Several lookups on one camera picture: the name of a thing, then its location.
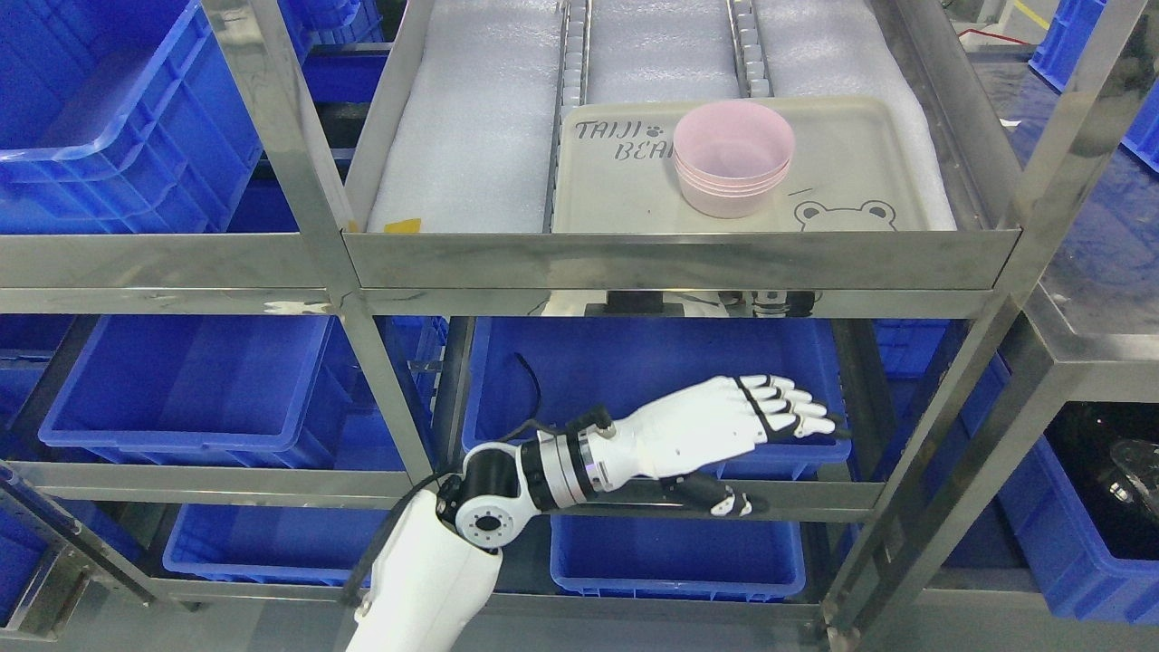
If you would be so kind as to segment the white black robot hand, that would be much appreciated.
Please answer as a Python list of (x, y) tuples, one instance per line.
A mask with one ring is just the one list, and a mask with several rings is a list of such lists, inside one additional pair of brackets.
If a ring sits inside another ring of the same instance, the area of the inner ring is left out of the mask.
[(593, 490), (619, 490), (629, 479), (656, 479), (678, 501), (712, 517), (748, 517), (766, 501), (699, 471), (753, 453), (760, 445), (833, 435), (843, 422), (828, 406), (775, 375), (717, 376), (654, 400), (586, 435), (585, 469)]

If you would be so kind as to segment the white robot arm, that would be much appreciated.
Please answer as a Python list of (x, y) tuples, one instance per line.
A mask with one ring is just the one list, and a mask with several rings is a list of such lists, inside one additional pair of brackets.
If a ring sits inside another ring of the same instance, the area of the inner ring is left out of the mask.
[(634, 435), (615, 424), (478, 446), (439, 490), (414, 488), (398, 501), (360, 557), (347, 589), (359, 600), (348, 649), (453, 649), (533, 517), (622, 488), (639, 467)]

